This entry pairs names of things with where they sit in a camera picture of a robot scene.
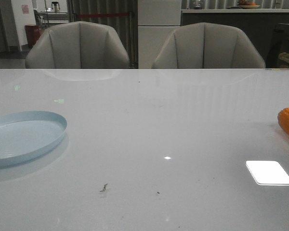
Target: counter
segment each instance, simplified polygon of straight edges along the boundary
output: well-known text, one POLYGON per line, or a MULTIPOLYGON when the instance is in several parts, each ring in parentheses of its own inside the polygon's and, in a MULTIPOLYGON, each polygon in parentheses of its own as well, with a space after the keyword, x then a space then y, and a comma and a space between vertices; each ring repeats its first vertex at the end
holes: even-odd
POLYGON ((39 12, 46 23, 61 24, 68 23, 67 12, 39 12))
POLYGON ((289 9, 182 9, 182 26, 200 22, 240 28, 267 60, 274 28, 280 23, 289 24, 289 9))
POLYGON ((182 13, 289 13, 289 9, 182 9, 182 13))

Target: chair backrest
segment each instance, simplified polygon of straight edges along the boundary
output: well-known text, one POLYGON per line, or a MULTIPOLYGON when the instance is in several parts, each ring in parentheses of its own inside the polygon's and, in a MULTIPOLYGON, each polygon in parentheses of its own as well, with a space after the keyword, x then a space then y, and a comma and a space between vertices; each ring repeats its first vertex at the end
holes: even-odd
POLYGON ((128 54, 114 28, 89 22, 73 22, 49 27, 26 57, 26 68, 128 67, 128 54))
POLYGON ((152 68, 265 68, 265 62, 242 30, 197 23, 173 30, 152 68))

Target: floor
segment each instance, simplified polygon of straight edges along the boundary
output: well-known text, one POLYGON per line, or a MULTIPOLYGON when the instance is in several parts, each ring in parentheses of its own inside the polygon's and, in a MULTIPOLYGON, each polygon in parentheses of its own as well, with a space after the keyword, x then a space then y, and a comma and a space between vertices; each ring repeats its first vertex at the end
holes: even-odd
POLYGON ((29 51, 0 53, 0 69, 24 69, 25 58, 29 51))

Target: countertop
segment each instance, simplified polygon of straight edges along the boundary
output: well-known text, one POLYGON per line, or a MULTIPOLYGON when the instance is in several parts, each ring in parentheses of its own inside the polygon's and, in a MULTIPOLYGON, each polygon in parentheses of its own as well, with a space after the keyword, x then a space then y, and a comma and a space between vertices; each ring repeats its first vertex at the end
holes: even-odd
POLYGON ((182 13, 289 13, 289 9, 182 9, 182 13))

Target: wall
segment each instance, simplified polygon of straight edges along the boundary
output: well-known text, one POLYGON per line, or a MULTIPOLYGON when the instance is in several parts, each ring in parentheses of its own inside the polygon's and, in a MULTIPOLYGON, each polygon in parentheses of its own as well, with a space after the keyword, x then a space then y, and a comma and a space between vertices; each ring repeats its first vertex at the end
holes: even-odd
MULTIPOLYGON (((45 11, 45 1, 44 0, 36 0, 36 1, 37 1, 38 11, 45 11)), ((66 0, 46 0, 46 6, 51 7, 52 1, 57 1, 59 3, 61 12, 67 12, 66 0)))
POLYGON ((19 45, 21 48, 23 45, 28 44, 27 38, 26 38, 25 25, 36 24, 35 18, 34 18, 34 12, 33 12, 32 0, 11 0, 11 2, 12 2, 13 12, 14 12, 19 45), (28 14, 23 14, 22 5, 28 5, 29 7, 28 14))

